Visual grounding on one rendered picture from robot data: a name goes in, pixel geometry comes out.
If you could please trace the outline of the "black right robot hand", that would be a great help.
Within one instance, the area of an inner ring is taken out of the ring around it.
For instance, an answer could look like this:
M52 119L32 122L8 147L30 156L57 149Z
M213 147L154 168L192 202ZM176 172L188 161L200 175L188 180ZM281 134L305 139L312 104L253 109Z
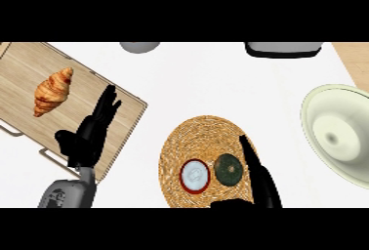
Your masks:
M248 165L254 201L247 201L241 198L226 199L213 202L212 207L215 209L281 209L282 204L275 180L268 168L262 165L260 158L246 135L240 137L240 143L243 144L246 163Z

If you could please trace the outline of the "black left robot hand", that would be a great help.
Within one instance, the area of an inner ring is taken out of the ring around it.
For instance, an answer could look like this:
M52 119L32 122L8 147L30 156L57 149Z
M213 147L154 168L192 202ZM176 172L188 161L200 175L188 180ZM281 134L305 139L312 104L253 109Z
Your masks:
M61 153L68 157L71 168L92 168L99 161L108 127L122 105L116 98L116 86L108 85L101 94L94 113L85 118L77 132L60 130L55 133Z

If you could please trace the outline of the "round woven wicker placemat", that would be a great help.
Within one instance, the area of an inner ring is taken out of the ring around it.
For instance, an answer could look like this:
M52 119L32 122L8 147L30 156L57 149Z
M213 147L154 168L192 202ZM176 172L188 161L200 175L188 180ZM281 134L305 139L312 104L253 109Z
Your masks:
M172 208L210 207L219 200L241 198L254 201L248 165L240 137L243 129L226 119L203 115L186 120L173 130L158 160L158 179L167 204ZM229 153L241 161L241 181L234 187L216 179L216 160ZM181 180L184 165L200 160L207 166L206 186L191 190Z

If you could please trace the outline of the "pale green bowl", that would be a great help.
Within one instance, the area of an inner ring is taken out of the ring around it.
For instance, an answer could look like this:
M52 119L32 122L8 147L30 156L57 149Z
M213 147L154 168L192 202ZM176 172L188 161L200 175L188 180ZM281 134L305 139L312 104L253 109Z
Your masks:
M303 101L300 120L325 164L369 189L369 93L340 84L315 88Z

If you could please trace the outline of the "wooden cutting board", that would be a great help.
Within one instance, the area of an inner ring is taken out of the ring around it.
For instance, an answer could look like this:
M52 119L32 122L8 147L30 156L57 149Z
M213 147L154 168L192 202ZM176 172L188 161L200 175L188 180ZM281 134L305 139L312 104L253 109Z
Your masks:
M55 133L76 131L113 82L46 42L0 42L0 121L61 155Z

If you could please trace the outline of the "red-rimmed can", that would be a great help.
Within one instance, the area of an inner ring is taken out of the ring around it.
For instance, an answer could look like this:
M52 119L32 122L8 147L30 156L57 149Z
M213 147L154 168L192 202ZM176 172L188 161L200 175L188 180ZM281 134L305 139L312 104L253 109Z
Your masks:
M201 194L210 186L212 172L201 159L189 159L181 168L179 181L191 194Z

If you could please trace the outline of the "golden brown croissant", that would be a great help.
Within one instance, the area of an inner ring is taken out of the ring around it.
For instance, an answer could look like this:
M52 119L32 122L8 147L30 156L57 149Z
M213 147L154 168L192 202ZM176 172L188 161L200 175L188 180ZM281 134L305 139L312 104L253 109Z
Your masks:
M52 73L34 90L33 116L40 117L68 99L74 69L67 67Z

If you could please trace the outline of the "grey round object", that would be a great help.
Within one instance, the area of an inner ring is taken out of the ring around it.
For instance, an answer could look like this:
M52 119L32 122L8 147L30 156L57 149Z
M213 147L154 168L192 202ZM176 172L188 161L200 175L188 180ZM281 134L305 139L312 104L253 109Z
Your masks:
M160 43L158 42L122 42L120 45L127 52L133 54L142 54L142 53L153 51L160 45Z

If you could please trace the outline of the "pale wooden board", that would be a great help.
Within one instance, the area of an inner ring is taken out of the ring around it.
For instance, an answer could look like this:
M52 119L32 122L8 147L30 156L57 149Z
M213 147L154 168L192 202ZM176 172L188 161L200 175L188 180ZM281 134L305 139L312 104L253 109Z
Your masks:
M334 42L355 85L369 92L369 42Z

